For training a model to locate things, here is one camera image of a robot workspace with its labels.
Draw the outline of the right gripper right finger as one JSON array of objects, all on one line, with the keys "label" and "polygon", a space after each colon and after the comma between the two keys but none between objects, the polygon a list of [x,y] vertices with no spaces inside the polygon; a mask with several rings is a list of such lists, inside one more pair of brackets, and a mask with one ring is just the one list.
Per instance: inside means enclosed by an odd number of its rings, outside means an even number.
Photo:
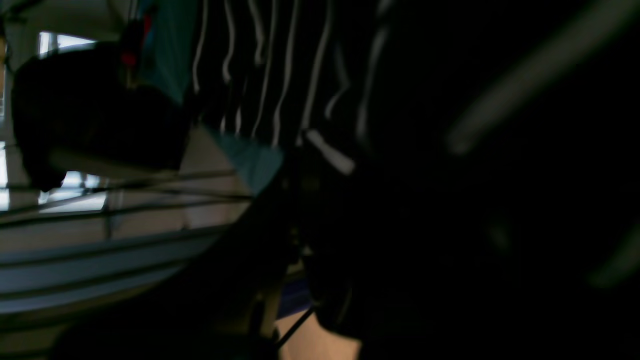
[{"label": "right gripper right finger", "polygon": [[450,193],[300,160],[320,325],[361,360],[637,360],[639,195]]}]

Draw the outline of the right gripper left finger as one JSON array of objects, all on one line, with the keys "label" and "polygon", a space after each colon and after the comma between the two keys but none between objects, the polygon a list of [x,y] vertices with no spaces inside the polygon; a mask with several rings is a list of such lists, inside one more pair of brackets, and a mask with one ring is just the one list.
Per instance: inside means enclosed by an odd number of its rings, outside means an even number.
[{"label": "right gripper left finger", "polygon": [[303,152],[288,153],[239,219],[148,291],[85,317],[52,360],[276,360],[275,317],[306,244],[298,215]]}]

